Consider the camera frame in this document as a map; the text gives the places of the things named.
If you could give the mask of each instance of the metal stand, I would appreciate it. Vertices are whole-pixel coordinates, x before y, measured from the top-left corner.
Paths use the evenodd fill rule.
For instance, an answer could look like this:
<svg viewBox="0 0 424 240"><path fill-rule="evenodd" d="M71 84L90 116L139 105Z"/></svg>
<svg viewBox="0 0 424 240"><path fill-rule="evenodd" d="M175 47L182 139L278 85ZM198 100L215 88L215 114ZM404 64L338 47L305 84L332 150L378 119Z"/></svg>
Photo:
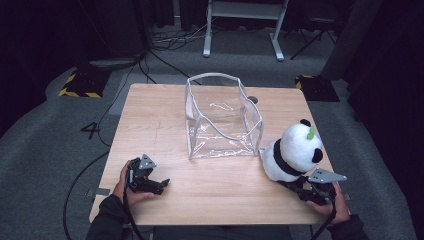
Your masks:
<svg viewBox="0 0 424 240"><path fill-rule="evenodd" d="M284 15L286 14L288 1L289 0L285 0L283 4L257 4L240 2L219 2L209 0L207 29L203 56L209 57L211 55L212 16L238 17L277 20L277 25L275 27L274 33L270 33L269 35L277 60L283 61L284 55L278 43L278 34L280 33L280 28L281 24L283 23Z"/></svg>

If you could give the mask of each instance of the stuffed panda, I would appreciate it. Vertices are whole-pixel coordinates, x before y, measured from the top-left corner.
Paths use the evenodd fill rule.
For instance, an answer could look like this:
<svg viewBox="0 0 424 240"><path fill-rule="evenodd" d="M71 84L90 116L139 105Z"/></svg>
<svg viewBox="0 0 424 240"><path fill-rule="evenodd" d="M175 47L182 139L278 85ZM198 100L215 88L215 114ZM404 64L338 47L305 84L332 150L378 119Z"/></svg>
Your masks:
<svg viewBox="0 0 424 240"><path fill-rule="evenodd" d="M322 141L308 120L287 128L262 155L267 176L277 182L294 182L322 160Z"/></svg>

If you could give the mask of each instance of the gray carpet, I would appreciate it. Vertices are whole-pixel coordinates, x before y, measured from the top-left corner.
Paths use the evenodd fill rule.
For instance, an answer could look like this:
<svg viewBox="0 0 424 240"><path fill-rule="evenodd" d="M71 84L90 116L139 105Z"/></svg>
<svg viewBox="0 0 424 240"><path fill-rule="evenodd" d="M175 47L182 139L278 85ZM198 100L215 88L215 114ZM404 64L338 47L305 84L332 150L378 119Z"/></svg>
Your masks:
<svg viewBox="0 0 424 240"><path fill-rule="evenodd" d="M295 76L319 74L332 48L328 39L314 43L290 61L288 58L304 44L303 39L299 33L285 39L280 36L286 60L278 62L268 32L220 32L212 38L212 54L207 59L202 56L202 39L178 50L155 53L190 76L222 72L239 77L245 86L292 88ZM177 84L185 80L151 54L146 62L149 75L158 82L169 80L170 75L179 75ZM141 66L147 71L144 61ZM112 143L129 84L146 82L136 67L125 86L130 69L113 72L101 99L59 97L72 70L52 80L46 89L47 101L18 120L0 139L1 239L66 239L62 212L72 181L87 164L109 149L102 141ZM353 111L346 102L347 84L339 80L333 85L340 102L308 105L335 171L349 179L341 185L352 197L350 210L361 216L371 239L415 239L404 195L367 130L353 119ZM100 120L100 136L90 140L89 133L80 131ZM85 194L88 189L97 188L105 161L106 157L90 167L73 189L67 210L67 225L73 239L84 239L87 233L92 199ZM307 226L290 229L295 240L310 238ZM329 239L328 232L320 239Z"/></svg>

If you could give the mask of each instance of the wooden table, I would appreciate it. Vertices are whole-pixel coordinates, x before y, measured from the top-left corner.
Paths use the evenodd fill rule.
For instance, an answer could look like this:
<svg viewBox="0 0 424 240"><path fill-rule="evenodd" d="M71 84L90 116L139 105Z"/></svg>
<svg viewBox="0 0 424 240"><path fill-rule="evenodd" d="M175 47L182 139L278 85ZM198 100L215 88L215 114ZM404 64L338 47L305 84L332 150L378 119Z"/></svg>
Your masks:
<svg viewBox="0 0 424 240"><path fill-rule="evenodd" d="M211 93L216 86L192 86ZM133 84L122 112L100 188L113 190L127 160L148 155L157 167L151 180L170 178L160 196L132 209L139 225L315 224L323 218L304 201L269 180L259 156L188 159L185 86ZM314 124L298 89L246 88L264 122L266 147L300 119ZM332 171L327 153L321 168ZM105 196L97 195L90 221Z"/></svg>

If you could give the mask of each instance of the transparent plastic bag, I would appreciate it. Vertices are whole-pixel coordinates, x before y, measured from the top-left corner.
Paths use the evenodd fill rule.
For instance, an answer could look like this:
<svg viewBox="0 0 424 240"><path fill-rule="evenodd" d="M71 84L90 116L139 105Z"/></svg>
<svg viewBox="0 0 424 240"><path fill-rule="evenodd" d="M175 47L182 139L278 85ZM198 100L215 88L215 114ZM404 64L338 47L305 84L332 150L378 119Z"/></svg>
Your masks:
<svg viewBox="0 0 424 240"><path fill-rule="evenodd" d="M192 86L194 80L221 86ZM185 109L189 159L257 155L262 117L240 79L222 73L187 79Z"/></svg>

